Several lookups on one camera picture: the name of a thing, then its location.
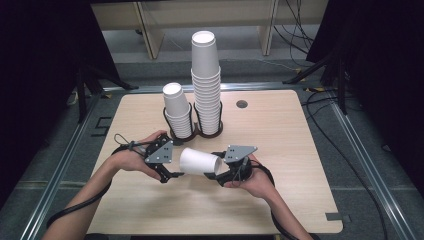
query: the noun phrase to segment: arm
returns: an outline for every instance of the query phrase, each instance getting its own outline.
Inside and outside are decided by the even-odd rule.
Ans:
[[[258,162],[254,155],[249,155],[251,160]],[[293,213],[290,211],[280,193],[275,189],[266,173],[258,168],[254,168],[252,176],[244,182],[227,182],[224,184],[227,188],[242,188],[248,191],[252,196],[264,199],[278,223],[291,235],[298,239],[312,239],[309,233],[299,223]]]
[[[146,139],[141,140],[141,142],[155,140],[163,133],[165,133],[165,131],[157,131]],[[125,171],[141,171],[152,178],[160,180],[159,174],[150,169],[144,161],[142,161],[139,154],[129,150],[120,151],[104,161],[87,184],[68,203],[66,208],[84,202],[98,194],[121,169]],[[49,229],[47,229],[43,239],[84,239],[99,203],[100,200],[57,219]]]

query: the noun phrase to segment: table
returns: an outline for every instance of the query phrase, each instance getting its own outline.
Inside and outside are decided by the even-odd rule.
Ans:
[[[193,103],[193,93],[186,93]],[[236,103],[244,100],[246,108]],[[291,90],[222,92],[224,130],[216,138],[196,136],[174,147],[173,162],[185,147],[204,152],[224,151],[229,144],[257,146],[254,153],[268,167],[276,188],[307,231],[338,233],[342,222],[327,221],[337,213],[314,141]],[[116,133],[138,140],[165,129],[162,94],[122,98],[94,171],[118,147]],[[139,172],[120,171],[103,197],[89,232],[128,235],[277,234],[270,209],[241,189],[226,189],[203,176],[185,175],[160,184]]]

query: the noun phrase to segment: hand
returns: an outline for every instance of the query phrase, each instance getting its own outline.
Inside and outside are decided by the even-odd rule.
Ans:
[[[249,155],[249,159],[253,160],[252,165],[259,165],[258,159],[253,154]],[[276,191],[274,185],[261,169],[253,168],[252,175],[246,181],[232,181],[224,184],[226,188],[242,188],[248,191],[252,196],[257,198],[266,198],[269,194]]]
[[[152,133],[145,139],[140,140],[139,142],[150,142],[156,140],[160,135],[166,133],[164,130],[156,131]],[[118,169],[123,169],[125,171],[140,171],[144,172],[146,175],[160,180],[160,175],[153,169],[149,168],[145,163],[143,157],[138,153],[130,150],[120,151],[109,157],[114,163],[115,167]]]

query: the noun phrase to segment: aluminum rail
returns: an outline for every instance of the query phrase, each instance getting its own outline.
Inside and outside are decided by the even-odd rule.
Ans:
[[[41,196],[37,206],[35,207],[28,224],[22,234],[21,240],[31,240],[35,239],[38,230],[40,229],[41,224],[49,210],[51,203],[53,202],[54,196],[60,186],[60,182],[65,175],[66,170],[68,169],[69,163],[74,155],[76,146],[78,145],[84,130],[87,127],[88,120],[90,119],[91,113],[100,99],[100,94],[93,95],[93,98],[90,101],[88,106],[87,115],[81,123],[79,123],[72,135],[71,140],[68,143],[68,146],[65,149],[65,152],[62,155],[62,158],[59,161],[56,170],[53,173],[52,178],[50,179],[47,187],[44,189],[43,195]]]
[[[336,97],[333,92],[328,92],[328,95],[330,97]],[[352,144],[352,147],[355,150],[355,153],[358,156],[358,159],[371,185],[373,186],[375,193],[380,199],[381,204],[386,210],[390,221],[392,222],[397,234],[399,235],[399,238],[405,240],[417,239],[401,207],[387,187],[385,181],[378,172],[377,167],[374,165],[373,160],[362,144],[362,141],[356,133],[352,123],[350,122],[349,117],[342,113],[337,103],[333,102],[331,107],[333,108],[334,113],[336,114],[346,136]]]

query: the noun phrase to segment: cabinet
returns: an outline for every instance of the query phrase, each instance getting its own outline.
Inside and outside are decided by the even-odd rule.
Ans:
[[[320,24],[328,0],[303,1],[303,24]],[[295,24],[295,0],[177,0],[92,4],[102,30],[137,29],[151,59],[158,56],[165,28],[257,26],[263,55],[269,55],[274,25]]]

